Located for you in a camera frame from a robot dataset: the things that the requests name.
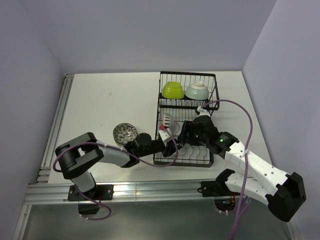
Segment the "white bowl with striped outside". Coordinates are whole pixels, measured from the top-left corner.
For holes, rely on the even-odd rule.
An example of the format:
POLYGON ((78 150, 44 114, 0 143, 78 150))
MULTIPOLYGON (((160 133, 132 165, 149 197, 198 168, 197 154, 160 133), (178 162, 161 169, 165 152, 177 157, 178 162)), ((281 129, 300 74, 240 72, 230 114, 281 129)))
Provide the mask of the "white bowl with striped outside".
POLYGON ((162 122, 166 128, 171 128, 173 126, 173 116, 169 113, 164 113, 162 122))

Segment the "leaf patterned bowl stack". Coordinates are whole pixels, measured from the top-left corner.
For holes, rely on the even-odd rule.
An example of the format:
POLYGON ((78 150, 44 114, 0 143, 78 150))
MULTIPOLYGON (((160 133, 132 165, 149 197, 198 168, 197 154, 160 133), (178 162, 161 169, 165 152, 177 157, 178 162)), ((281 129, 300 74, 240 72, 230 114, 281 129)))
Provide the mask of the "leaf patterned bowl stack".
POLYGON ((113 129, 112 135, 117 145, 124 146, 138 136, 138 131, 130 123, 120 123, 113 129))

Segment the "teal dashed ceramic bowl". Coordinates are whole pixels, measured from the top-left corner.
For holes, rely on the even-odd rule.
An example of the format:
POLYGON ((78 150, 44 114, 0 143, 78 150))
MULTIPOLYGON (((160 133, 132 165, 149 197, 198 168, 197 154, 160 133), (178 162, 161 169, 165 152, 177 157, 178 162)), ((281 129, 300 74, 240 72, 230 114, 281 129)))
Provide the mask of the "teal dashed ceramic bowl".
POLYGON ((185 96, 192 100, 203 101, 209 98, 209 90, 202 81, 195 81, 185 91, 185 96))

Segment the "green square bowl white inside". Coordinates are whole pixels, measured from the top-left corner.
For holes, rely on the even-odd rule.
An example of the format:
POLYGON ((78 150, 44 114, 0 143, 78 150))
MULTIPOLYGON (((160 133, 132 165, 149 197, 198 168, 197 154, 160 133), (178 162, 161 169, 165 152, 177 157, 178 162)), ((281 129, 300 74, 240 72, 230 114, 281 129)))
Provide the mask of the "green square bowl white inside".
POLYGON ((179 100, 184 98, 184 90, 179 82, 169 81, 164 85, 161 95, 166 99, 179 100))

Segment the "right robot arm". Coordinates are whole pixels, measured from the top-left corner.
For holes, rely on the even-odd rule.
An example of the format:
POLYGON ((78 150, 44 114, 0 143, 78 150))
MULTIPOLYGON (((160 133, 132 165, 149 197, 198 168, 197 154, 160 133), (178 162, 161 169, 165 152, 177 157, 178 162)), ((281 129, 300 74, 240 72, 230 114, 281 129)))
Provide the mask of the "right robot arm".
POLYGON ((228 132, 220 132, 209 116, 184 121, 178 141, 190 146, 204 146, 210 153, 233 163, 251 176, 245 182, 244 194, 265 204, 283 222, 289 222, 306 201, 303 178, 276 168, 228 132))

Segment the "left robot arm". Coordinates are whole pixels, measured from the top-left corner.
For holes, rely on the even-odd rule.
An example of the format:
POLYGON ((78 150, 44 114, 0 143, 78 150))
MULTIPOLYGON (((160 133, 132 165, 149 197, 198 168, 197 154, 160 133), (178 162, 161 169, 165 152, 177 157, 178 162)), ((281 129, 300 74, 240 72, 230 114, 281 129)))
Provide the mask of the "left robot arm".
POLYGON ((98 186, 89 169, 98 162, 131 168, 143 160, 141 157, 162 153, 165 157, 177 155, 182 147, 171 135, 163 141, 152 140, 148 133, 140 133, 121 147, 97 140, 92 132, 84 133, 55 149, 53 170, 70 180, 86 200, 98 194, 98 186))

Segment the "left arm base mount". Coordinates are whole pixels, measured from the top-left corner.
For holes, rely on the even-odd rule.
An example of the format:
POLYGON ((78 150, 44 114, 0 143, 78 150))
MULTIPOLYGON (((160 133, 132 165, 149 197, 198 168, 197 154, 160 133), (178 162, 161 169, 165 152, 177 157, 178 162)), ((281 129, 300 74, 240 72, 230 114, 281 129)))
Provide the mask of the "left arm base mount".
POLYGON ((71 185, 68 192, 68 202, 78 202, 78 213, 80 217, 99 221, 111 216, 112 210, 103 201, 111 201, 113 199, 114 186, 112 184, 98 184, 93 189, 87 192, 81 192, 74 184, 71 185), (104 217, 96 217, 100 208, 108 210, 108 214, 104 217))

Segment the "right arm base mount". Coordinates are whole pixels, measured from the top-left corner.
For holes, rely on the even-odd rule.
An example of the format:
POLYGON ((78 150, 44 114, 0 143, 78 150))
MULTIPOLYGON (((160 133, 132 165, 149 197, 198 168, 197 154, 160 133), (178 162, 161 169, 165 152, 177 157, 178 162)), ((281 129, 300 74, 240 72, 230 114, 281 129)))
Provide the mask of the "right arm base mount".
POLYGON ((240 195, 239 192, 230 191, 224 183, 217 180, 202 181, 197 192, 204 198, 213 197, 217 210, 225 213, 236 209, 236 197, 240 195))

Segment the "aluminium frame rail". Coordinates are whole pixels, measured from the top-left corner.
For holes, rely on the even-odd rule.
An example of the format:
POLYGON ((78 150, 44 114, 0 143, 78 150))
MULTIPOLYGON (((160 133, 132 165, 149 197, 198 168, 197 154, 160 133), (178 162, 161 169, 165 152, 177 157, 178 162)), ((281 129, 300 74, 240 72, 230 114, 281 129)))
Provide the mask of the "aluminium frame rail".
POLYGON ((196 189, 224 169, 237 167, 214 159, 211 167, 151 167, 128 170, 99 164, 92 170, 101 184, 114 186, 110 218, 80 219, 67 201, 71 183, 53 172, 54 148, 82 129, 112 144, 113 127, 122 116, 108 117, 114 107, 129 112, 141 131, 154 133, 160 75, 158 72, 67 74, 36 184, 29 185, 14 233, 16 240, 84 239, 226 239, 234 214, 215 211, 213 198, 196 189))

